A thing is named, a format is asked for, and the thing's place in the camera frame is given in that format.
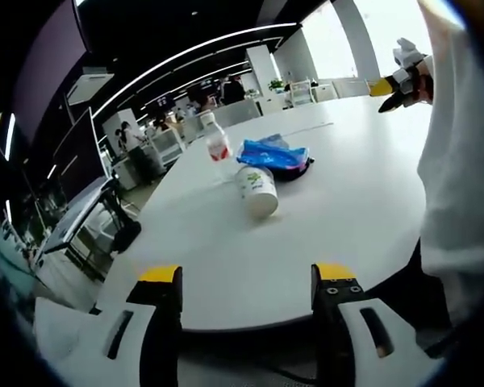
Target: white round table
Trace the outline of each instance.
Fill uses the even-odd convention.
[[[142,209],[142,232],[115,259],[98,307],[125,301],[148,268],[179,264],[184,329],[254,329],[311,313],[315,262],[345,264],[364,289],[400,270],[419,238],[416,168],[432,108],[379,114],[382,102],[322,102],[227,129],[235,149],[279,132],[315,158],[303,177],[278,186],[277,213],[263,223],[244,212],[235,183],[219,183],[195,141]]]

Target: white sleeve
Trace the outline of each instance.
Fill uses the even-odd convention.
[[[429,55],[429,56],[426,56],[423,59],[423,61],[425,62],[425,64],[428,67],[428,72],[430,73],[432,78],[434,78],[434,58],[432,57],[432,55]]]

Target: person in white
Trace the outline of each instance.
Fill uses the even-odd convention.
[[[427,203],[420,231],[421,260],[408,265],[410,270],[418,266],[419,274],[399,273],[379,285],[377,294],[386,294],[389,287],[389,293],[396,293],[389,297],[396,298],[403,312],[408,308],[400,304],[415,304],[403,316],[408,321],[423,313],[434,315],[428,304],[441,293],[449,325],[436,329],[448,332],[469,318],[484,298],[484,68],[464,23],[441,9],[441,2],[419,4],[433,56],[424,58],[417,69],[422,80],[434,81],[433,98],[423,81],[419,90],[420,100],[433,105],[418,167]],[[419,281],[402,285],[409,276]],[[406,298],[398,295],[403,293],[400,287],[412,288]],[[409,323],[419,333],[428,328]]]
[[[154,180],[154,168],[150,159],[145,155],[140,147],[140,141],[143,141],[142,135],[136,134],[131,125],[124,121],[119,133],[119,143],[128,154],[129,159],[133,163],[136,171],[140,175],[143,184],[150,185]]]

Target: floor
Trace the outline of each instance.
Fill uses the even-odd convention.
[[[154,190],[161,183],[162,177],[158,177],[151,185],[139,185],[123,195],[123,199],[134,204],[140,210],[145,206]]]
[[[142,210],[161,179],[123,195]],[[184,333],[178,362],[180,387],[303,387],[309,384],[279,375],[276,368],[301,380],[315,378],[315,340],[311,321],[264,331],[229,334]]]

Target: person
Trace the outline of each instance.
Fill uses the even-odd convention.
[[[186,104],[186,111],[188,112],[188,117],[194,117],[196,114],[196,107],[192,103]]]
[[[124,143],[124,141],[122,140],[122,130],[121,129],[117,129],[115,131],[115,136],[116,136],[116,139],[117,139],[117,144],[119,145],[119,149],[122,153],[125,153],[127,154],[127,148],[126,148],[126,144]]]
[[[197,103],[199,104],[199,113],[207,110],[213,110],[215,108],[215,104],[206,94],[199,94],[197,96]]]
[[[181,107],[178,107],[176,112],[176,120],[180,122],[183,119],[185,119],[185,117],[186,117],[186,113],[182,110]]]
[[[244,87],[235,77],[230,76],[229,80],[223,85],[223,104],[231,105],[232,103],[243,101],[244,98]]]
[[[484,68],[458,19],[420,5],[434,51],[416,65],[417,102],[433,105],[418,166],[427,206],[411,261],[369,293],[431,346],[484,298]]]
[[[140,141],[143,141],[144,137],[134,133],[131,125],[127,121],[122,122],[121,128],[115,131],[115,133],[118,131],[120,131],[119,142],[123,144],[122,149],[125,149],[129,159],[140,175],[142,183],[150,185],[154,180],[154,172],[151,167],[151,161],[140,147]]]

